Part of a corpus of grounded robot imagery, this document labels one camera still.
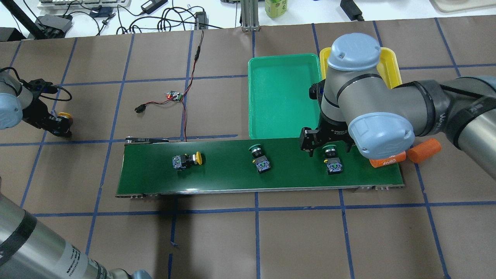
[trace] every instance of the yellow bin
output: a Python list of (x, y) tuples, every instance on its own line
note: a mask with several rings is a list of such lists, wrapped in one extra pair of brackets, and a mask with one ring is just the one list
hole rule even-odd
[[(320, 71), (322, 79), (325, 79), (327, 73), (327, 58), (331, 53), (331, 48), (325, 48), (320, 51)], [(389, 48), (380, 48), (379, 64), (377, 64), (377, 71), (386, 83), (387, 87), (394, 88), (402, 84), (400, 69), (394, 51)]]

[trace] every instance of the keyboard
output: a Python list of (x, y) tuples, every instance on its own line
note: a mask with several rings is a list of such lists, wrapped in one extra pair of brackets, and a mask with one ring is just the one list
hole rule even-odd
[[(38, 3), (38, 9), (40, 10), (66, 10), (67, 6), (73, 0), (40, 0)], [(117, 7), (121, 5), (128, 7), (131, 0), (80, 0), (79, 3), (83, 4), (86, 8), (96, 8), (98, 6), (102, 7)], [(72, 3), (69, 10), (82, 9), (78, 2)]]

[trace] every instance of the green tray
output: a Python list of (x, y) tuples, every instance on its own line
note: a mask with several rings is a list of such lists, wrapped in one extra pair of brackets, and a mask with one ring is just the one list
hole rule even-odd
[(250, 138), (295, 138), (302, 127), (317, 127), (319, 107), (309, 98), (309, 88), (320, 80), (315, 54), (252, 58), (248, 62)]
[[(310, 158), (298, 142), (292, 138), (128, 144), (116, 197), (403, 186), (398, 164), (375, 169), (356, 147), (346, 153), (342, 141), (335, 144), (343, 172), (328, 175), (321, 148)], [(272, 167), (262, 174), (248, 150), (256, 143), (262, 144)], [(172, 168), (174, 156), (196, 151), (204, 155), (203, 165), (183, 171)]]

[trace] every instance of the green conveyor belt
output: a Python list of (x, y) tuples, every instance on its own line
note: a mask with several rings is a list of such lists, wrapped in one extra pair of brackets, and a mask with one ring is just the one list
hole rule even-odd
[[(262, 144), (272, 169), (259, 174), (248, 148)], [(336, 142), (343, 172), (328, 175), (321, 148), (312, 158), (300, 151), (298, 139), (251, 139), (178, 143), (128, 144), (116, 197), (154, 194), (340, 189), (403, 185), (398, 164), (373, 168), (356, 147), (346, 153)], [(203, 165), (172, 168), (172, 158), (196, 151)]]

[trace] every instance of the orange bottle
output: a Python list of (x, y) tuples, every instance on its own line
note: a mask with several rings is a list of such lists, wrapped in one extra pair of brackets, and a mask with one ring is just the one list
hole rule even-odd
[(428, 139), (408, 150), (408, 158), (418, 164), (439, 151), (441, 151), (441, 144), (436, 139)]
[(370, 161), (372, 167), (379, 168), (379, 167), (383, 167), (383, 166), (387, 166), (390, 164), (404, 161), (405, 159), (406, 159), (406, 152), (403, 151), (398, 155), (390, 156), (389, 158), (386, 158), (386, 159), (379, 159), (379, 160), (369, 159), (369, 161)]

